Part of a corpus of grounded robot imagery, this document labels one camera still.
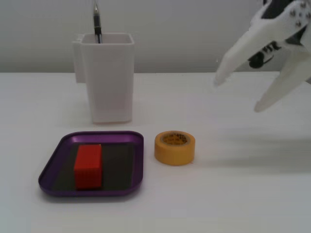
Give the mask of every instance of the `masking tape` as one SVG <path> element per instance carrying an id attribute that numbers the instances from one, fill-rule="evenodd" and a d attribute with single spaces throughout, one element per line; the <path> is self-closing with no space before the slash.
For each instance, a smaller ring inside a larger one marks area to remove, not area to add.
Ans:
<path id="1" fill-rule="evenodd" d="M 172 165 L 185 165 L 194 159 L 195 139 L 185 132 L 166 131 L 155 137 L 155 157 Z"/>

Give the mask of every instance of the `white background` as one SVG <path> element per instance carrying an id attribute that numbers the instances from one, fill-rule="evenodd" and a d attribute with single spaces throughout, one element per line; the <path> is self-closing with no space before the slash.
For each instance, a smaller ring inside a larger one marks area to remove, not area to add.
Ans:
<path id="1" fill-rule="evenodd" d="M 74 74 L 0 74 L 0 232 L 309 233 L 310 85 L 253 111 L 277 75 L 236 73 L 213 91 L 213 73 L 135 74 L 133 120 L 94 125 Z M 137 192 L 44 195 L 38 177 L 63 136 L 114 130 L 144 136 Z M 154 158 L 154 139 L 167 130 L 195 137 L 192 164 Z"/>
<path id="2" fill-rule="evenodd" d="M 98 0 L 104 32 L 136 42 L 136 72 L 211 72 L 262 0 Z M 93 32 L 92 0 L 1 0 L 0 72 L 73 72 L 71 42 Z M 265 70 L 280 70 L 281 54 Z M 249 69 L 243 66 L 240 70 Z"/>

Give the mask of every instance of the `white table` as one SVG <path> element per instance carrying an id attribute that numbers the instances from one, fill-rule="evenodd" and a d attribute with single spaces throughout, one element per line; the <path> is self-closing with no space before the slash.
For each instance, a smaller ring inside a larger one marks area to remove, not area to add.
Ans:
<path id="1" fill-rule="evenodd" d="M 311 85 L 253 108 L 277 73 L 136 74 L 133 121 L 93 125 L 73 74 L 0 74 L 1 232 L 306 233 L 311 229 Z M 52 198 L 38 176 L 66 134 L 133 130 L 145 138 L 141 189 L 123 198 Z M 193 164 L 154 158 L 154 138 L 196 138 Z"/>

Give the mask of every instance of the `red block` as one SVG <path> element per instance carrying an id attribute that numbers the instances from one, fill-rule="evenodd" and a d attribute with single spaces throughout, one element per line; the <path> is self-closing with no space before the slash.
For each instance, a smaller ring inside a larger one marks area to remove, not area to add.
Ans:
<path id="1" fill-rule="evenodd" d="M 101 187 L 102 169 L 102 146 L 80 145 L 73 169 L 76 189 Z"/>

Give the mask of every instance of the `white container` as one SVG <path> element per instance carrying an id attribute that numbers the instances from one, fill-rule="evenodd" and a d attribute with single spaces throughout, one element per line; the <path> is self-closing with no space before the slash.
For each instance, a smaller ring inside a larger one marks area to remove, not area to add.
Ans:
<path id="1" fill-rule="evenodd" d="M 132 119 L 134 41 L 127 33 L 104 33 L 96 44 L 94 34 L 73 42 L 76 81 L 86 83 L 94 123 Z"/>

